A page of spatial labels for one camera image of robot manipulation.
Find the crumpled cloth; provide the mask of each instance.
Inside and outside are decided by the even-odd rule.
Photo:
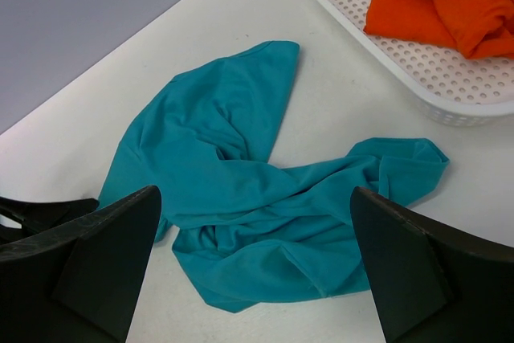
[[[514,59],[514,0],[372,0],[365,32]]]
[[[207,304],[230,312],[368,289],[353,189],[408,205],[448,163],[428,140],[371,139],[334,161],[268,164],[298,54],[295,43],[268,42],[173,78],[128,128],[100,195],[107,206],[157,185],[156,240],[179,227],[178,262]]]

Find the white basket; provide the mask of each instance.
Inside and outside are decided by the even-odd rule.
[[[317,1],[412,91],[433,120],[474,126],[514,114],[514,61],[470,61],[448,48],[368,36],[363,28],[371,0]]]

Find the orange cloth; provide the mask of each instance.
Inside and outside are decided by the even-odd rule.
[[[365,32],[514,59],[514,0],[372,0]]]

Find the white table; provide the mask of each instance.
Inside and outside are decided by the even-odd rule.
[[[514,246],[514,120],[456,129],[426,119],[313,0],[182,0],[0,136],[0,194],[97,196],[128,124],[173,76],[269,39],[303,48],[271,162],[344,156],[367,137],[428,137],[453,163],[416,210]],[[129,342],[384,341],[370,292],[237,315],[210,308],[178,266],[171,239],[153,249]]]

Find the gray wall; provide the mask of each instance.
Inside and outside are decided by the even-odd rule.
[[[177,1],[0,0],[0,133]]]

